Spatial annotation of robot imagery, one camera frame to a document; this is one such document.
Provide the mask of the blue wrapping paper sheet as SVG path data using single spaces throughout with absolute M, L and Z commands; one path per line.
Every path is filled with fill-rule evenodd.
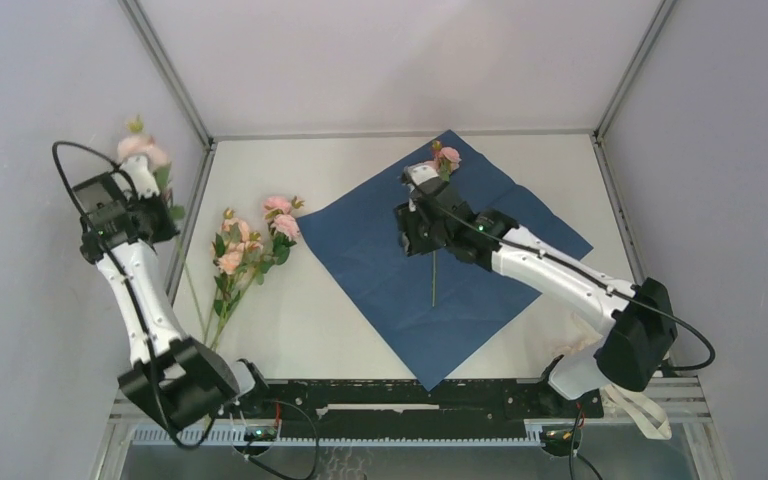
M 440 142 L 462 158 L 453 183 L 475 210 L 496 209 L 553 247 L 597 255 L 595 232 L 575 207 L 605 190 L 587 135 L 472 136 Z M 594 331 L 558 300 L 448 252 L 407 256 L 395 207 L 399 175 L 428 159 L 423 147 L 300 220 L 316 258 L 425 388 L 464 373 L 531 377 L 594 342 Z

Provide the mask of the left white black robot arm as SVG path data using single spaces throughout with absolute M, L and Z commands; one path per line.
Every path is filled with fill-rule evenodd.
M 158 199 L 103 194 L 87 206 L 81 252 L 110 285 L 130 346 L 131 368 L 118 378 L 124 396 L 171 434 L 232 403 L 250 417 L 265 414 L 273 392 L 255 366 L 229 364 L 181 330 L 152 245 Z

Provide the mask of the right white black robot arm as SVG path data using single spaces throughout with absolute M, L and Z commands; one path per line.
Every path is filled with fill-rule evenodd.
M 458 261 L 516 280 L 564 302 L 600 336 L 544 370 L 538 402 L 565 415 L 584 394 L 609 385 L 644 391 L 677 337 L 666 288 L 612 278 L 561 252 L 494 209 L 474 212 L 426 167 L 401 175 L 408 200 L 396 210 L 406 255 L 446 250 Z

